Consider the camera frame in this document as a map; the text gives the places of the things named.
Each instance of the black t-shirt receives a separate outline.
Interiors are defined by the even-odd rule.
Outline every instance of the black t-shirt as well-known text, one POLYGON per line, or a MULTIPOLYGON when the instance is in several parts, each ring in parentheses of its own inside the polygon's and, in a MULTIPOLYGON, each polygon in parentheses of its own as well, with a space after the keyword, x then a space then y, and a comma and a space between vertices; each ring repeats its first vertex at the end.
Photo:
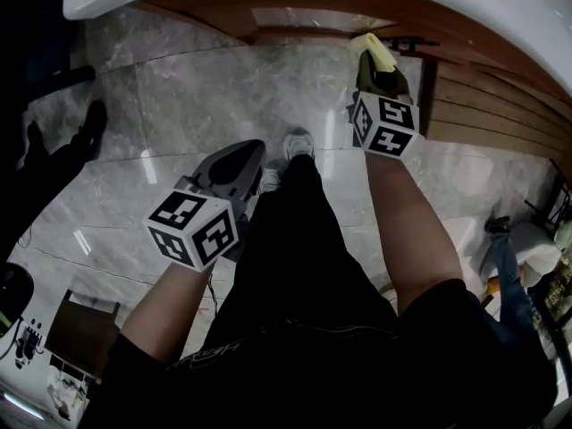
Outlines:
POLYGON ((120 336, 81 427, 526 427, 555 395, 538 338, 503 347, 465 284, 451 280, 399 320, 282 319, 166 368, 120 336))

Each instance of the forearm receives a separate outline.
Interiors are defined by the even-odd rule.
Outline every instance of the forearm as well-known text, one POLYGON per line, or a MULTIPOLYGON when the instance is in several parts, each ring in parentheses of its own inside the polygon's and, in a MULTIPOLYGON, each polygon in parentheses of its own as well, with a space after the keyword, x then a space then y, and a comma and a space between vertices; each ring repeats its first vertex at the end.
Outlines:
POLYGON ((457 250, 402 162, 366 154, 383 258, 400 312, 434 285, 462 278, 457 250))
POLYGON ((179 359, 212 269, 198 273, 169 265, 131 312, 122 334, 164 364, 179 359))

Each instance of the white box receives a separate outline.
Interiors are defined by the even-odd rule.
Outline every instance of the white box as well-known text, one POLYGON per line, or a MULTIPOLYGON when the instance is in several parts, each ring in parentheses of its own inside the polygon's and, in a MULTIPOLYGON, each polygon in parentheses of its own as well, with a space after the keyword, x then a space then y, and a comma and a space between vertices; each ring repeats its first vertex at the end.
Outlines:
POLYGON ((401 159, 419 135, 419 108, 360 92, 351 119, 364 151, 401 159))
POLYGON ((159 252, 198 271, 239 240, 231 202, 187 190, 167 190, 145 218, 159 252))

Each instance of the wire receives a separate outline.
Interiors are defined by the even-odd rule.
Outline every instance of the wire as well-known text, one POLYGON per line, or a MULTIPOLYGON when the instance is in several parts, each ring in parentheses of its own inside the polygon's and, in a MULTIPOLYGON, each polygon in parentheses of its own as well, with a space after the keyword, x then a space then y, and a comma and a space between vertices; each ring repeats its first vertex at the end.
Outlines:
POLYGON ((211 291, 211 297, 213 298, 213 303, 214 303, 214 317, 216 317, 218 315, 218 300, 216 300, 216 296, 215 296, 215 290, 213 289, 213 274, 211 273, 211 276, 208 277, 208 282, 206 282, 206 286, 208 286, 208 290, 211 291))
POLYGON ((20 237, 20 239, 18 240, 18 245, 20 245, 20 248, 26 249, 26 248, 29 246, 29 243, 32 241, 32 226, 30 226, 30 227, 28 228, 28 230, 29 230, 28 243, 26 243, 26 246, 23 246, 23 245, 20 243, 20 240, 24 238, 24 236, 22 235, 22 236, 20 237))
POLYGON ((16 342, 16 337, 18 336, 18 331, 20 330, 20 324, 21 324, 21 318, 18 320, 18 325, 16 326, 16 332, 14 332, 14 336, 12 338, 12 342, 10 343, 10 346, 8 347, 8 349, 4 352, 4 354, 2 356, 0 356, 0 361, 2 359, 4 359, 8 353, 10 352, 10 350, 12 349, 13 344, 16 342))

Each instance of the yellow object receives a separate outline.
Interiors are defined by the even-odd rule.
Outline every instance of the yellow object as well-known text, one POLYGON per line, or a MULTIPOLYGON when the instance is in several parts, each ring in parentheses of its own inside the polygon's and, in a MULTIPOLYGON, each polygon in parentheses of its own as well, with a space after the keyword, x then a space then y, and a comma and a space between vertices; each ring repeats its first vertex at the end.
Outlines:
POLYGON ((389 49, 373 33, 366 33, 355 37, 349 42, 349 49, 358 56, 366 49, 374 58, 375 70, 377 72, 395 72, 397 61, 391 55, 389 49))

